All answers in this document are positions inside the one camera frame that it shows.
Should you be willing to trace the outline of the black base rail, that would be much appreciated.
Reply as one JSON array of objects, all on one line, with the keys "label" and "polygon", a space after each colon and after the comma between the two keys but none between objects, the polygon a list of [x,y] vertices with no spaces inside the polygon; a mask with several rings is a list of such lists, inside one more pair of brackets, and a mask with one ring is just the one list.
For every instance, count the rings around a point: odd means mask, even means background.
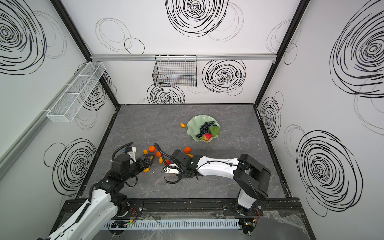
[{"label": "black base rail", "polygon": [[[181,213],[181,212],[218,212],[224,216],[237,214],[238,202],[236,198],[218,199],[128,199],[129,207],[138,216],[148,213]],[[252,208],[259,213],[271,210],[301,209],[302,203],[298,198],[270,198],[264,205],[260,201],[253,203]]]}]

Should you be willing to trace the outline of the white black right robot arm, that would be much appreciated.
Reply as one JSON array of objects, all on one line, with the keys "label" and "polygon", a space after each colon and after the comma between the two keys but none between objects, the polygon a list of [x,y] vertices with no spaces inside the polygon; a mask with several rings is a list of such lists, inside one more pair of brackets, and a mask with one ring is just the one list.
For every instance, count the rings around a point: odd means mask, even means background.
[{"label": "white black right robot arm", "polygon": [[269,199],[268,189],[271,171],[247,154],[233,159],[215,159],[203,155],[193,157],[175,150],[165,161],[165,172],[176,174],[178,179],[169,184],[176,184],[183,178],[217,176],[234,180],[241,188],[235,208],[238,214],[246,215],[254,211],[254,206],[261,199]]}]

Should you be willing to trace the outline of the dark fake grape bunch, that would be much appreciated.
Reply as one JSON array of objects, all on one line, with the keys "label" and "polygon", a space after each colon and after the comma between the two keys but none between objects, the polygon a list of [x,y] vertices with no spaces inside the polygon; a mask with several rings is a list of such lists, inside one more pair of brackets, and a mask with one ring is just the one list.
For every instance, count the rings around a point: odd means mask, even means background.
[{"label": "dark fake grape bunch", "polygon": [[195,135],[196,138],[203,140],[202,136],[204,134],[211,134],[212,138],[216,137],[220,134],[221,128],[215,121],[209,121],[205,122],[202,126],[199,128],[199,133]]}]

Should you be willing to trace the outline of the green wavy fruit bowl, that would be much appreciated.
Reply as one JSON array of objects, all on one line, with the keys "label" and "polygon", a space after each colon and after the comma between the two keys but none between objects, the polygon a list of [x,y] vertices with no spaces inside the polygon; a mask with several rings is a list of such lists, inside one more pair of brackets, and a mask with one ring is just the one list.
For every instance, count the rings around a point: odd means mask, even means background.
[{"label": "green wavy fruit bowl", "polygon": [[[200,126],[202,126],[205,122],[209,122],[209,121],[215,121],[218,125],[219,123],[217,122],[216,119],[214,119],[213,117],[211,116],[208,116],[208,115],[199,115],[199,116],[195,116],[193,117],[188,123],[187,123],[187,134],[193,138],[193,140],[195,142],[201,142],[203,140],[200,140],[198,138],[195,137],[196,134],[199,133],[199,128]],[[203,141],[205,143],[209,143],[211,142],[214,138],[218,138],[218,136],[216,137],[213,137],[211,138],[210,140],[208,141]]]}]

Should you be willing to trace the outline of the small orange far left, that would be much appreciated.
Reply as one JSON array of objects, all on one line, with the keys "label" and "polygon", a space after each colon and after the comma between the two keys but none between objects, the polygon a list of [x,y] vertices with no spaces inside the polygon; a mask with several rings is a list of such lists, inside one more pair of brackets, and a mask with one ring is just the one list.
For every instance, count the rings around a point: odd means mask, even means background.
[{"label": "small orange far left", "polygon": [[149,147],[149,151],[150,151],[151,153],[155,152],[155,150],[156,150],[155,146],[150,146],[150,147]]}]

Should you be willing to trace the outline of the white mesh wall shelf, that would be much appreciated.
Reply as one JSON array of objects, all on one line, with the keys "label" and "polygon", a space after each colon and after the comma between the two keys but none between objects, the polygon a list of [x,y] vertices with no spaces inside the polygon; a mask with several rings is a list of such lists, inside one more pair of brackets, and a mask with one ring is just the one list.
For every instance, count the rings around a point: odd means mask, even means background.
[{"label": "white mesh wall shelf", "polygon": [[88,62],[77,70],[64,93],[48,110],[47,118],[54,123],[70,123],[79,111],[98,111],[105,103],[105,91],[99,80],[106,68],[102,62]]}]

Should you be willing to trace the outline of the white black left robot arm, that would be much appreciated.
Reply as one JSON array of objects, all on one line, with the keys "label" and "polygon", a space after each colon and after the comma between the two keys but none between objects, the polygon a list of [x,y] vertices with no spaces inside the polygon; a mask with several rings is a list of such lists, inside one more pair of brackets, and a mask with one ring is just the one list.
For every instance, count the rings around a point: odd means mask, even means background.
[{"label": "white black left robot arm", "polygon": [[134,160],[129,154],[113,154],[112,166],[105,177],[90,189],[88,199],[47,240],[91,240],[113,217],[125,216],[130,208],[128,197],[121,193],[126,181],[148,169],[155,159],[146,155]]}]

